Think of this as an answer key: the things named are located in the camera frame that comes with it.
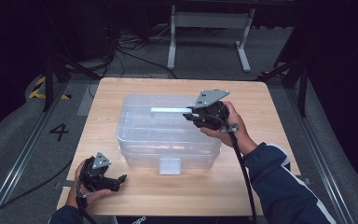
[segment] person's right hand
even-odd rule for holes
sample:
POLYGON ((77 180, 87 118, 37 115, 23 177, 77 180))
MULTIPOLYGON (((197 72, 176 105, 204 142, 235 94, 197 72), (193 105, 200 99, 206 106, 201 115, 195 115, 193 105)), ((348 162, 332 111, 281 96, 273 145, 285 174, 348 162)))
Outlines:
MULTIPOLYGON (((238 130, 234 134, 237 137, 241 153, 246 155, 253 151, 257 147, 257 144, 249 136, 245 123, 243 122, 241 115, 235 110, 234 105, 231 102, 223 103, 229 111, 228 123, 238 124, 238 130)), ((221 133, 219 130, 214 131, 205 127, 200 128, 200 131, 210 137, 219 138, 225 145, 232 147, 231 139, 228 133, 221 133)))

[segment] white stand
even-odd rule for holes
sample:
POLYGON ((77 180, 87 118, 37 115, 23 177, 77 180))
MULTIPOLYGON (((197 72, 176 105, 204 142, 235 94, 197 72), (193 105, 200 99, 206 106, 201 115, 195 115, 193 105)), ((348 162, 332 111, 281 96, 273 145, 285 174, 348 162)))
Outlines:
POLYGON ((248 37, 254 14, 254 9, 251 9, 249 13, 243 14, 176 12, 176 7, 172 6, 171 42, 170 51, 168 53, 167 67, 169 69, 173 69, 175 66, 176 27, 232 28, 243 30, 241 41, 236 41, 236 48, 241 59, 243 71, 245 73, 250 72, 251 68, 249 66, 248 59, 246 58, 245 50, 243 47, 245 45, 246 38, 248 37))

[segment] hand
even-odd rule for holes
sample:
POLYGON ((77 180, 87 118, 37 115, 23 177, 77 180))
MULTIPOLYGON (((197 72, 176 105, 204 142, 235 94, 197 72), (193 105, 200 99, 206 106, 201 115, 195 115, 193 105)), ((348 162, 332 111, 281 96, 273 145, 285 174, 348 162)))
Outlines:
MULTIPOLYGON (((228 123, 238 124, 239 128, 234 134, 238 139, 238 146, 240 148, 240 152, 243 155, 246 155, 249 152, 253 151, 257 147, 257 144, 249 136, 246 130, 245 123, 243 122, 241 115, 238 114, 238 112, 235 110, 234 105, 231 102, 223 102, 223 103, 226 105, 229 111, 228 123)), ((218 138, 225 145, 232 147, 231 138, 228 133, 221 133, 219 130, 214 131, 205 127, 200 128, 200 131, 210 137, 218 138)))
MULTIPOLYGON (((71 205, 75 208, 77 208, 77 203, 76 203, 76 184, 77 184, 77 180, 80 176, 80 172, 83 168, 84 162, 86 160, 83 160, 80 165, 77 167, 76 169, 76 173, 75 173, 75 183, 74 185, 71 187, 71 190, 69 190, 69 194, 68 194, 68 198, 66 200, 66 205, 71 205)), ((80 192, 87 193, 89 192, 86 187, 84 187, 84 185, 81 185, 81 189, 80 192)), ((100 200, 101 198, 109 195, 110 193, 112 193, 112 190, 110 189, 101 189, 101 190, 97 190, 95 191, 93 194, 91 194, 89 197, 87 197, 87 203, 90 205, 98 200, 100 200)))

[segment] dark background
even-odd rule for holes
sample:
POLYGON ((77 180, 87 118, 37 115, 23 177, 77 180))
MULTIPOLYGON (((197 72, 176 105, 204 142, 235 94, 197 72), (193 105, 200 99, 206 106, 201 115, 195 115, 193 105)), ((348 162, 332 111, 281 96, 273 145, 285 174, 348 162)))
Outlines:
MULTIPOLYGON (((358 1, 314 2, 318 9, 304 13, 300 21, 298 13, 302 11, 290 14, 267 8, 258 10, 254 26, 285 27, 298 22, 280 61, 290 62, 304 52, 309 55, 310 80, 339 143, 358 173, 358 1)), ((76 61, 105 54, 106 34, 86 32, 109 24, 99 3, 0 1, 0 121, 25 103, 26 87, 40 75, 51 52, 64 53, 76 61), (85 17, 94 20, 83 20, 85 17)), ((137 8, 143 12, 143 18, 148 18, 139 23, 128 17, 133 7, 122 7, 117 12, 120 24, 114 24, 115 31, 127 26, 147 36, 153 25, 169 22, 169 13, 163 8, 170 12, 167 6, 137 8)))

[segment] printed number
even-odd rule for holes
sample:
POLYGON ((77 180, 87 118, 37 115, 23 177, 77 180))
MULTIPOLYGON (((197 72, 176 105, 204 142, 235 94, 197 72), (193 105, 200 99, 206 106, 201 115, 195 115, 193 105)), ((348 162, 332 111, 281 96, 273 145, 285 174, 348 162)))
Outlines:
POLYGON ((66 131, 65 128, 66 128, 66 124, 62 123, 62 124, 60 124, 58 127, 52 129, 52 130, 50 131, 50 133, 59 133, 60 135, 58 136, 58 140, 57 140, 57 141, 60 142, 60 141, 61 141, 61 138, 62 138, 62 134, 63 134, 63 133, 69 133, 69 131, 66 131))

